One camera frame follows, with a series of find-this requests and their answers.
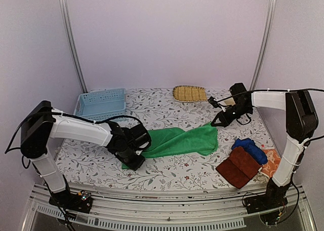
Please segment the green microfiber towel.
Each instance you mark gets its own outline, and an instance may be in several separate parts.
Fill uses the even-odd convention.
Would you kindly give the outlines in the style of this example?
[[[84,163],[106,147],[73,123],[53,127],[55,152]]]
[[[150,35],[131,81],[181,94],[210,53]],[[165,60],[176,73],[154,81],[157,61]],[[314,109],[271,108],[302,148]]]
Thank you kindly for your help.
[[[156,158],[197,153],[208,156],[218,149],[218,129],[207,123],[184,131],[181,128],[164,128],[148,131],[151,146],[141,153],[144,163]]]

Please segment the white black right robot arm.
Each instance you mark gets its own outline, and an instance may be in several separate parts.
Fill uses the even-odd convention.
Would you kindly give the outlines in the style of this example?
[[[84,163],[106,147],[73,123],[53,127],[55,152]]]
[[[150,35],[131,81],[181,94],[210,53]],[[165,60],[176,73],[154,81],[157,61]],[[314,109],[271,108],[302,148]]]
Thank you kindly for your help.
[[[310,95],[311,90],[246,91],[240,84],[235,84],[231,92],[234,105],[222,105],[222,100],[214,97],[208,99],[209,104],[221,109],[211,123],[213,127],[227,127],[233,120],[251,112],[253,108],[270,108],[285,112],[287,138],[281,161],[267,183],[266,193],[257,198],[267,209],[272,209],[284,201],[305,149],[315,140],[313,134],[318,127],[318,116]]]

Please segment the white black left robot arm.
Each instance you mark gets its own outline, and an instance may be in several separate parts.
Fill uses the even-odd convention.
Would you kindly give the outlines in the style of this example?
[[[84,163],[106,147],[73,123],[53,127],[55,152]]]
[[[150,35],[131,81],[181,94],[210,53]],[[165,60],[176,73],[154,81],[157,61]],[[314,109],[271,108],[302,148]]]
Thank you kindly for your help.
[[[72,207],[75,196],[67,190],[68,184],[49,154],[48,140],[71,139],[105,147],[129,169],[137,170],[144,163],[141,153],[151,146],[151,137],[139,119],[131,128],[121,127],[116,119],[119,116],[88,120],[57,110],[44,100],[22,121],[21,153],[31,160],[63,207]]]

